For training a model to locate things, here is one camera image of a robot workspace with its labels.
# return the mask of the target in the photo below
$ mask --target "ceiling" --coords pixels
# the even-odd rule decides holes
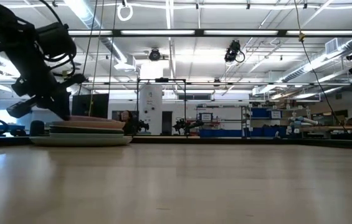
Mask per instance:
[[[132,1],[128,4],[141,4],[144,7],[133,6],[133,16],[128,21],[119,20],[116,15],[113,3],[118,1],[98,0],[97,18],[102,21],[102,28],[105,29],[297,29],[297,14],[294,9],[270,10],[255,9],[254,6],[293,6],[293,1],[289,0],[251,0],[251,9],[241,9],[241,4],[245,1],[231,0],[199,0],[200,6],[211,6],[212,8],[180,9],[183,6],[195,6],[196,0],[174,0],[173,10],[169,10],[170,16],[166,18],[166,1],[172,4],[172,0],[147,0]],[[308,1],[310,6],[321,7],[326,0]],[[75,15],[75,13],[63,1],[56,1],[59,5],[54,10],[62,19],[63,23],[69,25],[70,29],[86,29],[86,26]],[[91,0],[90,5],[95,6],[96,0]],[[46,7],[21,7],[25,5],[41,5],[37,0],[0,0],[0,4],[11,7],[11,10],[19,17],[35,24],[36,27],[44,26],[55,22],[55,17]],[[217,7],[227,6],[228,9],[219,9]],[[334,0],[328,7],[345,7],[352,6],[352,0]],[[307,8],[299,9],[299,18],[301,24],[307,23],[305,29],[352,29],[352,9],[324,9],[318,14],[318,9]],[[127,9],[122,10],[122,15],[127,16]],[[230,69],[224,62],[226,48],[232,40],[239,40],[244,46],[246,60],[238,66],[232,66]],[[325,43],[332,38],[307,38],[305,41],[306,49],[309,55],[324,50]],[[78,47],[76,62],[81,63],[78,66],[83,69],[86,60],[86,51],[88,57],[85,74],[93,77],[94,73],[98,82],[108,80],[109,75],[113,77],[113,82],[127,82],[136,79],[136,72],[124,72],[114,69],[116,62],[106,56],[110,55],[108,49],[100,44],[98,48],[98,39],[91,38],[90,47],[88,47],[89,38],[74,38]],[[167,37],[119,37],[114,38],[113,42],[125,55],[134,55],[137,63],[141,64],[146,61],[146,53],[152,48],[159,48],[164,55],[170,55],[169,39]],[[174,77],[186,78],[191,81],[207,82],[213,81],[214,78],[222,78],[222,81],[238,82],[269,82],[272,75],[282,73],[305,59],[305,53],[301,43],[297,38],[253,38],[247,37],[175,37],[171,38],[174,45]],[[168,61],[163,62],[164,75],[170,77]],[[320,68],[318,72],[325,76],[341,70],[340,61],[328,63]],[[304,75],[305,78],[299,77],[299,81],[313,81],[313,76]],[[96,88],[107,88],[107,86],[96,86]],[[253,86],[236,86],[236,89],[252,89]]]

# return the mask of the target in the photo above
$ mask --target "metal frame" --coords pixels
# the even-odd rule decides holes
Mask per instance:
[[[142,81],[141,79],[137,82],[111,82],[111,85],[136,85]],[[11,85],[14,84],[15,82],[0,82],[0,85]],[[108,82],[95,82],[95,86],[99,85],[108,85]],[[178,85],[178,83],[151,83],[154,85]],[[327,83],[323,82],[318,84],[317,82],[313,83],[293,83],[293,82],[288,82],[288,83],[275,83],[275,82],[219,82],[219,83],[214,83],[214,82],[187,82],[184,81],[184,84],[187,85],[207,85],[207,86],[213,86],[213,85],[237,85],[237,86],[252,86],[252,85],[277,85],[279,87],[286,87],[286,86],[294,86],[294,85],[301,85],[301,86],[352,86],[352,83]],[[85,82],[82,83],[82,85],[89,86],[93,85],[93,83]]]
[[[173,78],[173,79],[165,79],[166,82],[157,82],[158,79],[150,79],[150,78],[137,78],[137,120],[140,120],[140,106],[139,106],[139,94],[140,94],[140,83],[141,81],[147,81],[147,83],[150,83],[150,81],[154,81],[153,83],[150,84],[157,84],[157,85],[165,85],[169,83],[170,81],[173,82],[174,85],[178,85],[177,81],[181,81],[184,83],[184,120],[187,121],[187,82],[185,78]]]
[[[122,34],[122,31],[158,31],[157,34]],[[169,31],[191,31],[190,34],[160,34],[160,32]],[[243,31],[246,34],[205,34],[205,31]],[[95,33],[90,35],[90,30],[85,29],[71,29],[69,32],[86,32],[86,34],[71,34],[71,37],[299,37],[298,31],[296,29],[101,29],[94,30]],[[266,34],[266,31],[277,31],[276,34]],[[288,31],[297,32],[296,34],[288,34]],[[305,34],[306,37],[352,37],[352,34],[343,34],[343,32],[352,31],[351,29],[303,29],[305,31],[331,31],[331,32],[341,32],[341,34]]]

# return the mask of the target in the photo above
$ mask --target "wooden floor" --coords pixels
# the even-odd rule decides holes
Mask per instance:
[[[0,223],[352,224],[352,150],[2,148]]]

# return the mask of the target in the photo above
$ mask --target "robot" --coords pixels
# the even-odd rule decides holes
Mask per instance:
[[[20,101],[7,108],[7,112],[20,118],[28,114],[33,106],[49,109],[63,120],[70,119],[69,96],[66,88],[86,80],[82,74],[75,74],[74,57],[76,46],[68,34],[68,25],[63,24],[55,11],[43,0],[58,22],[36,29],[33,24],[17,17],[11,10],[0,5],[0,52],[4,52],[18,69],[21,76],[11,87],[18,96],[29,95],[27,101]],[[59,62],[49,67],[45,62]],[[59,83],[51,70],[66,63],[73,66]]]

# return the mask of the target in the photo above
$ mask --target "cylindrical tank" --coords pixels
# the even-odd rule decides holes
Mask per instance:
[[[162,86],[146,84],[140,90],[140,119],[150,125],[153,135],[162,132]]]

